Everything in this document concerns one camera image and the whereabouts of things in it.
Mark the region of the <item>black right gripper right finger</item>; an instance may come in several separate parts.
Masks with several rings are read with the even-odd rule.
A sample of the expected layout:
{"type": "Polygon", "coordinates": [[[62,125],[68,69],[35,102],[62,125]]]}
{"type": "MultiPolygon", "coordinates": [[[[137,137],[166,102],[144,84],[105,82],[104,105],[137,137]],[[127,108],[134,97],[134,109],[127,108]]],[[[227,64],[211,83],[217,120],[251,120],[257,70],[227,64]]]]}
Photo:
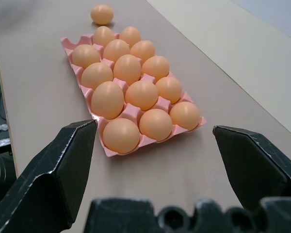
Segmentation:
{"type": "Polygon", "coordinates": [[[265,197],[291,197],[291,160],[264,135],[214,126],[228,180],[241,205],[257,209],[265,197]]]}

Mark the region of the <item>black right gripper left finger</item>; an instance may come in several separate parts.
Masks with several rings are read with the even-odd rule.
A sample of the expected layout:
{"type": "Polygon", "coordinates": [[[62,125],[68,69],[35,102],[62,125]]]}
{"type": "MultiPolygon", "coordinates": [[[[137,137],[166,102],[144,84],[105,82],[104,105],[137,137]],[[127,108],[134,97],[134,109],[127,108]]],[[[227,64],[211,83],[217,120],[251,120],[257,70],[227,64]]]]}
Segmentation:
{"type": "Polygon", "coordinates": [[[87,185],[96,120],[63,127],[0,201],[0,233],[60,233],[76,221],[87,185]]]}

